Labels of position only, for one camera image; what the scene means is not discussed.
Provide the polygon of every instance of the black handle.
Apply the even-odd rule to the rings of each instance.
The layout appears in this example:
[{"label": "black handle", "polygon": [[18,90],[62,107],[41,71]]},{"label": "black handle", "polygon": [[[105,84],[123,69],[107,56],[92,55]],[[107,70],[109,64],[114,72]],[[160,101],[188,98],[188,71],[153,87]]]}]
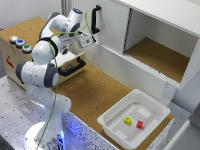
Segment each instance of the black handle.
[{"label": "black handle", "polygon": [[70,74],[76,72],[77,70],[83,68],[86,65],[86,63],[80,57],[77,58],[77,61],[79,62],[79,65],[75,66],[71,69],[63,71],[61,68],[58,68],[59,74],[66,77],[66,76],[69,76]]},{"label": "black handle", "polygon": [[92,10],[92,25],[91,30],[93,34],[98,33],[100,30],[96,28],[96,12],[101,10],[101,7],[96,5],[96,8]]}]

